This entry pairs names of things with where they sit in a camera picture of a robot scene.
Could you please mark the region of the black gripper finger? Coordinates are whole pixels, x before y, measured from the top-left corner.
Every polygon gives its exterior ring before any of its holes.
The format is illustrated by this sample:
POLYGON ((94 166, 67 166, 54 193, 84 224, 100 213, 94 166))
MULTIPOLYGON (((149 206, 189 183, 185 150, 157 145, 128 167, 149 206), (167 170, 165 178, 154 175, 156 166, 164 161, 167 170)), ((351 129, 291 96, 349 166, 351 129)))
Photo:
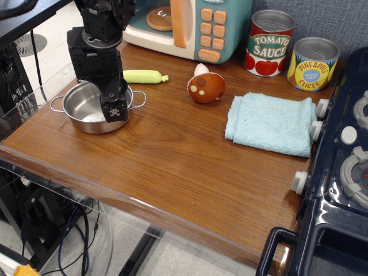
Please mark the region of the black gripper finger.
POLYGON ((128 119, 128 103, 125 96, 116 101, 109 101, 104 95, 100 95, 100 106, 107 122, 126 121, 128 119))

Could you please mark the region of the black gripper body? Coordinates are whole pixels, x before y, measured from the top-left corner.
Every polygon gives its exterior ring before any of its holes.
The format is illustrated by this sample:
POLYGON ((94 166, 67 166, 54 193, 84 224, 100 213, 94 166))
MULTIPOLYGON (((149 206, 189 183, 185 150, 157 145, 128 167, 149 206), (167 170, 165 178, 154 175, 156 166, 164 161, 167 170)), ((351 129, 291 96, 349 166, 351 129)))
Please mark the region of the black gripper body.
POLYGON ((127 84, 117 49, 121 40, 121 33, 111 40, 100 40, 88 34, 83 27, 74 27, 67 32, 67 45, 76 77, 99 88, 103 106, 116 107, 126 100, 127 84))

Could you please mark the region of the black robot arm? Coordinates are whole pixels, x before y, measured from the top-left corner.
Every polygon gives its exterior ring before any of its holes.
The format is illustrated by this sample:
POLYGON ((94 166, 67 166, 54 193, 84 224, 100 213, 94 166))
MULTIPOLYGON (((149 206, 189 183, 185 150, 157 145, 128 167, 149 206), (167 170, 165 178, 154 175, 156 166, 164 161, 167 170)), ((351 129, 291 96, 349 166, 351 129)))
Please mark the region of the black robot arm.
POLYGON ((128 118, 121 54, 117 46, 135 16, 135 1, 76 1, 82 27, 67 32, 67 44, 78 79, 100 90, 99 102, 107 122, 128 118))

